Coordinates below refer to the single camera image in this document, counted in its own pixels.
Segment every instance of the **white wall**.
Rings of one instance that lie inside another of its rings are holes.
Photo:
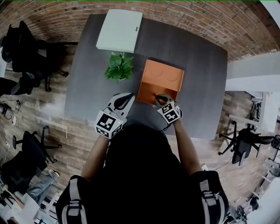
[[[278,1],[260,1],[280,27],[280,3]]]
[[[227,64],[226,91],[280,92],[280,52]]]
[[[248,215],[248,224],[272,224],[280,213],[280,178],[275,178],[258,200],[259,209]]]
[[[280,74],[280,52],[257,55],[227,64],[227,79]]]
[[[256,92],[256,91],[247,91],[250,95],[256,98],[262,98],[263,92]]]
[[[2,55],[0,55],[0,77],[4,77],[7,63],[2,59]]]
[[[263,109],[261,130],[267,130],[271,133],[275,132],[278,111],[280,105],[280,92],[267,93],[265,107]]]
[[[280,92],[280,74],[227,79],[225,90]]]

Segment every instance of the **white box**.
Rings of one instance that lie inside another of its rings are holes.
[[[96,47],[133,53],[143,13],[110,9],[101,28]]]

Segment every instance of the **jeans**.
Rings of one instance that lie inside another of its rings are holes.
[[[45,199],[47,192],[52,183],[56,181],[58,176],[53,172],[51,174],[41,174],[41,180],[34,186],[29,187],[27,194],[40,206]]]

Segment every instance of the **wooden floor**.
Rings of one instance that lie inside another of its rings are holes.
[[[75,46],[67,47],[68,54],[61,67],[63,70],[70,71],[75,49]],[[7,70],[5,77],[18,81],[20,75],[20,73]],[[42,83],[39,88],[34,88],[31,95],[1,97],[0,101],[19,99],[22,107],[16,115],[19,120],[17,127],[12,126],[11,120],[6,120],[3,116],[0,116],[0,157],[2,158],[1,163],[3,163],[21,149],[21,147],[18,147],[17,150],[6,148],[5,142],[12,145],[13,135],[21,139],[24,131],[41,133],[42,127],[49,125],[50,129],[45,134],[46,144],[60,143],[63,145],[61,149],[48,150],[49,154],[58,160],[55,164],[50,164],[48,168],[60,173],[60,178],[53,184],[49,192],[49,196],[52,196],[54,192],[65,188],[72,175],[81,173],[98,135],[94,131],[93,121],[77,120],[64,116],[67,78],[54,74],[51,79],[52,92],[44,92],[43,87]],[[14,102],[8,102],[8,104],[12,108],[15,107]],[[247,116],[251,106],[252,101],[247,93],[226,92],[217,133],[232,132],[233,126],[230,124],[228,114]],[[238,124],[238,130],[244,127],[244,124]],[[173,152],[178,155],[175,136],[168,136],[168,140]],[[193,142],[198,150],[201,163],[206,164],[210,170],[223,166],[232,158],[230,151],[223,156],[217,155],[218,151],[225,149],[228,144],[227,141],[218,137],[215,140],[193,139]],[[233,165],[229,162],[217,170],[222,178],[221,183],[230,203],[234,205],[243,204],[247,197],[251,196],[252,191],[260,185],[261,176],[265,173],[263,161],[267,151],[268,147],[263,147],[258,158],[256,158],[256,150],[252,150],[250,156],[240,168],[237,164]]]

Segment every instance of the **green plant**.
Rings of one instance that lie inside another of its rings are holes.
[[[105,72],[107,79],[116,79],[119,83],[120,79],[129,79],[132,73],[132,58],[126,58],[124,52],[116,55],[112,52],[109,61],[109,67]]]

